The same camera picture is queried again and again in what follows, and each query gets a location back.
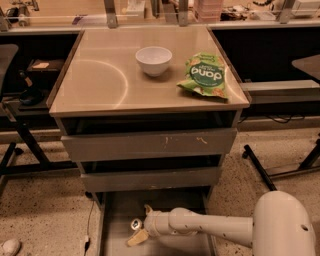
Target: green snack bag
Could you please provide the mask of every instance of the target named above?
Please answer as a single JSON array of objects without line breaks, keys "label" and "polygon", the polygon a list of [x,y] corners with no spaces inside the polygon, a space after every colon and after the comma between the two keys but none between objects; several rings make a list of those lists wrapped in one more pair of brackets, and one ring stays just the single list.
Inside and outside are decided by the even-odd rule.
[{"label": "green snack bag", "polygon": [[203,96],[227,99],[224,82],[224,63],[219,56],[200,52],[186,62],[186,79],[178,86]]}]

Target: speckled floor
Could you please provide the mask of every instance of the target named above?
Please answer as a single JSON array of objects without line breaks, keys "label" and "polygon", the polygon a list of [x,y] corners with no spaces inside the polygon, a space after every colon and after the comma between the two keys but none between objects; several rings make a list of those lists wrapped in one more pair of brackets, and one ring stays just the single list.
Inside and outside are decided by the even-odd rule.
[{"label": "speckled floor", "polygon": [[[241,123],[232,151],[224,161],[221,179],[209,200],[209,212],[251,216],[259,197],[268,191],[251,161],[242,158],[245,144],[269,168],[301,162],[315,146],[319,132],[319,119],[288,124],[250,120]],[[68,159],[60,142],[40,144],[51,160]],[[0,157],[7,146],[0,144]],[[25,153],[16,158],[15,164],[36,162],[25,145],[19,146]],[[291,193],[304,204],[320,245],[320,172],[273,181],[279,190]],[[91,245],[86,255],[95,255],[99,209],[85,196],[77,169],[3,176],[0,196],[0,241],[18,238],[22,242],[18,255],[83,255],[87,233]],[[250,249],[223,239],[216,239],[216,245],[219,256],[252,255]]]}]

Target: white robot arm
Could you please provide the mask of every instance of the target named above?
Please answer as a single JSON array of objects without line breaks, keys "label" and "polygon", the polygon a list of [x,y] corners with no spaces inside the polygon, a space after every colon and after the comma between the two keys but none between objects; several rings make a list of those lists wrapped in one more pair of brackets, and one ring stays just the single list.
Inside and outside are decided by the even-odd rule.
[{"label": "white robot arm", "polygon": [[257,202],[253,217],[201,215],[185,208],[153,211],[128,240],[133,246],[161,235],[191,235],[204,232],[252,248],[255,256],[315,256],[315,233],[303,205],[293,196],[272,191]]}]

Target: beige tabletop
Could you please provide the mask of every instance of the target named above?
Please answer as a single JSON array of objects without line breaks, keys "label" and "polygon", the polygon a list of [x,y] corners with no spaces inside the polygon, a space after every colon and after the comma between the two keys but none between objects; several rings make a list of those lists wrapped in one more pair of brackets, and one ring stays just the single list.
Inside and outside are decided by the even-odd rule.
[{"label": "beige tabletop", "polygon": [[[146,46],[173,53],[160,77],[144,74],[135,53]],[[168,111],[233,110],[249,106],[226,66],[227,101],[194,96],[176,84],[185,77],[185,62],[205,51],[221,55],[204,26],[87,29],[56,95],[55,117],[100,116]]]}]

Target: white bowl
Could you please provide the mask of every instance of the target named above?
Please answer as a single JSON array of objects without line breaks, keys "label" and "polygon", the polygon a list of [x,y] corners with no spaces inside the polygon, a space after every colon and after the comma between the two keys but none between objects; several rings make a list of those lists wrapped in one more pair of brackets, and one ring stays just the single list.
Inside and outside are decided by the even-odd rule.
[{"label": "white bowl", "polygon": [[166,48],[150,46],[136,52],[136,59],[142,71],[149,76],[160,76],[169,67],[172,53]]}]

